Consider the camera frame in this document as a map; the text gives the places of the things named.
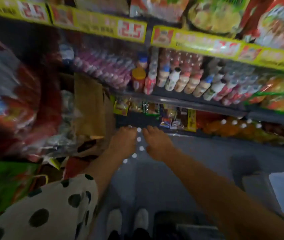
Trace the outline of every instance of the person's left hand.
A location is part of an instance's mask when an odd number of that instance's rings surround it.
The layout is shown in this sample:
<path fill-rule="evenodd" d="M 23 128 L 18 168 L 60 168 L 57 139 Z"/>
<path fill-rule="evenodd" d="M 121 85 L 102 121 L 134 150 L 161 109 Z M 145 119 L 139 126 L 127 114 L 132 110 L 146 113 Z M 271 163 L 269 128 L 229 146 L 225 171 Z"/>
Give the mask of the person's left hand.
<path fill-rule="evenodd" d="M 121 127 L 111 138 L 108 151 L 122 160 L 130 157 L 135 153 L 136 135 L 136 127 Z"/>

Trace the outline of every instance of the hand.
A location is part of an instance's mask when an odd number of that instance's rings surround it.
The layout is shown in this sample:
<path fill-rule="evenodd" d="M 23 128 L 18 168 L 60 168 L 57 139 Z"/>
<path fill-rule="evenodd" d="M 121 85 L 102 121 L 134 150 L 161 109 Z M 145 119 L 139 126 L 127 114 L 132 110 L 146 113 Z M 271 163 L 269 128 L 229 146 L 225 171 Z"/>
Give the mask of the hand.
<path fill-rule="evenodd" d="M 130 157 L 135 153 L 136 135 L 135 127 L 121 127 L 111 138 L 108 152 L 120 157 L 121 160 Z"/>
<path fill-rule="evenodd" d="M 176 150 L 170 137 L 157 127 L 147 126 L 143 129 L 147 152 L 156 161 L 164 161 Z"/>

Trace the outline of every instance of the foot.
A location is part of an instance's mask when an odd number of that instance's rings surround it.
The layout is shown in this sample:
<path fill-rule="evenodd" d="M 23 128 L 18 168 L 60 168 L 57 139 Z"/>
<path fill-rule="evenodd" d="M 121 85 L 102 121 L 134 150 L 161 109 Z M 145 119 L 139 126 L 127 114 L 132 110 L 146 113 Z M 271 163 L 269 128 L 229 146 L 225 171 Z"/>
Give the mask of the foot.
<path fill-rule="evenodd" d="M 140 209 L 134 216 L 133 231 L 138 228 L 148 230 L 149 227 L 149 213 L 146 209 Z"/>
<path fill-rule="evenodd" d="M 117 231 L 121 235 L 122 228 L 122 214 L 120 209 L 110 211 L 106 222 L 106 239 L 109 238 L 113 231 Z"/>

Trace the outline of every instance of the sleeve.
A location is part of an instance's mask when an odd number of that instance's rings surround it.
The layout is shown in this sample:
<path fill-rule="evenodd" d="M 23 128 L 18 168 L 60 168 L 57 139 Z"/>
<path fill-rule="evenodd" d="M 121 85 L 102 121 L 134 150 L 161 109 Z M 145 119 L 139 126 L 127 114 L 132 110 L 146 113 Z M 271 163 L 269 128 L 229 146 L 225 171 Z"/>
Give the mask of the sleeve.
<path fill-rule="evenodd" d="M 87 239 L 97 201 L 88 174 L 45 185 L 0 216 L 0 240 Z"/>

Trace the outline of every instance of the black pants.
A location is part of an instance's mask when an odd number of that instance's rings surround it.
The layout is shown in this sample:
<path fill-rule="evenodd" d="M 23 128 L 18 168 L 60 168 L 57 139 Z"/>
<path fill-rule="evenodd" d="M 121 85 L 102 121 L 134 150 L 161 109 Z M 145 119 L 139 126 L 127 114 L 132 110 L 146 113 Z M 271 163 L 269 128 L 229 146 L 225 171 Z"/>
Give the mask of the black pants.
<path fill-rule="evenodd" d="M 134 231 L 132 240 L 150 240 L 148 231 L 143 228 L 138 228 Z M 120 235 L 117 231 L 113 231 L 107 240 L 120 240 Z"/>

